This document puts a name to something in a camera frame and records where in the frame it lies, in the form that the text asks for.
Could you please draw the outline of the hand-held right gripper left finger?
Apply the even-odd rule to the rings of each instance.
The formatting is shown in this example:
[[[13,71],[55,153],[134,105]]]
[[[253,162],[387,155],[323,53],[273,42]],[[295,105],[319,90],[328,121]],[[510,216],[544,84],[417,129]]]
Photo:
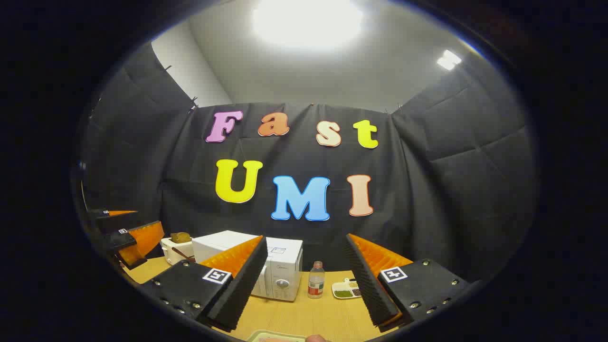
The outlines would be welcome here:
[[[177,262],[139,290],[179,316],[230,333],[266,260],[267,240],[256,236],[200,263]]]

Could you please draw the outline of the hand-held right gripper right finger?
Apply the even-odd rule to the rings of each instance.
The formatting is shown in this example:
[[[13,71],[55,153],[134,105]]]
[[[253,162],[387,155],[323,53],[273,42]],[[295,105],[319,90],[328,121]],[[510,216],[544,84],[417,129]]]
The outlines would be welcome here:
[[[382,333],[441,313],[471,286],[430,258],[413,261],[350,233],[345,240],[363,303]]]

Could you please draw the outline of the white microwave oven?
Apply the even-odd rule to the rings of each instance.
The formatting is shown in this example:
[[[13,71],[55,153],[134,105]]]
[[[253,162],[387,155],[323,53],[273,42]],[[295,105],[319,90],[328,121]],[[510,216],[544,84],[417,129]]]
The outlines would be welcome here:
[[[192,240],[197,262],[253,239],[254,235],[235,231],[216,232]],[[258,276],[252,296],[280,301],[295,301],[303,268],[301,240],[267,237],[268,256]]]

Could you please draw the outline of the white divided dish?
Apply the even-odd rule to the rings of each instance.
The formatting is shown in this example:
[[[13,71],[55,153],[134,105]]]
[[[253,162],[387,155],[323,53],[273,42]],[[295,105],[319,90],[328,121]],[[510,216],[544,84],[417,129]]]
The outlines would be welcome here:
[[[361,290],[354,278],[345,278],[343,281],[332,284],[332,294],[337,299],[351,299],[361,297]]]

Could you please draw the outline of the clear bottle red label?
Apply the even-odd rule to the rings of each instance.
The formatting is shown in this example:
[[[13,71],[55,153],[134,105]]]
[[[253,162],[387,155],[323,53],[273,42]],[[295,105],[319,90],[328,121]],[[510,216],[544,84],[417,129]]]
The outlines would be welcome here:
[[[323,295],[325,286],[325,270],[322,261],[313,262],[308,276],[307,295],[311,299],[319,299]]]

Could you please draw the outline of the white toaster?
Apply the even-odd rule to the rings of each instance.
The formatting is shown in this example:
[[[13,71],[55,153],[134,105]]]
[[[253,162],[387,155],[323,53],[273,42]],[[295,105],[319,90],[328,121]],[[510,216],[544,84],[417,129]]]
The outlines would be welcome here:
[[[191,238],[187,242],[176,243],[171,238],[163,238],[160,242],[161,250],[168,264],[174,264],[182,260],[190,260],[195,262],[195,253],[193,252]]]

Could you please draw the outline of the pale green tray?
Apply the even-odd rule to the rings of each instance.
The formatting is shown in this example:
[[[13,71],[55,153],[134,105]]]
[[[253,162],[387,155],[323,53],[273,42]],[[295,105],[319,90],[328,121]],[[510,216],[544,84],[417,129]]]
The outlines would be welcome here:
[[[267,330],[254,331],[246,342],[305,342],[306,336],[289,335]]]

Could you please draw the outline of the black backdrop cloth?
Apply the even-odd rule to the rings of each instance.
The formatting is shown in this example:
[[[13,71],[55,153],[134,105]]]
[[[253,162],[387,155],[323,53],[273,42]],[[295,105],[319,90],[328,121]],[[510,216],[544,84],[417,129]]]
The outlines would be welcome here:
[[[303,242],[306,270],[350,268],[352,233],[472,282],[520,246],[538,197],[525,109],[491,63],[467,54],[391,114],[329,105],[192,108],[147,45],[85,118],[74,167],[89,210],[203,236]]]

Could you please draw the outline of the small ceiling light panel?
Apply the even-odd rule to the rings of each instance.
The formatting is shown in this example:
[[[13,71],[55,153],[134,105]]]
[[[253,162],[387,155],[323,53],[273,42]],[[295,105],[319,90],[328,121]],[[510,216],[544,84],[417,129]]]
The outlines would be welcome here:
[[[462,63],[462,59],[450,50],[444,50],[437,59],[437,65],[446,71],[452,71],[460,63]]]

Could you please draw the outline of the large ceiling light panel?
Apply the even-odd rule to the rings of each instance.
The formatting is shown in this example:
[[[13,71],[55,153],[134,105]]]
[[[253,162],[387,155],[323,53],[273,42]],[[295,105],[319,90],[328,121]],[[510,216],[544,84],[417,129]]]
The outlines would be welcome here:
[[[351,0],[260,0],[254,32],[287,48],[336,48],[361,31],[363,12]]]

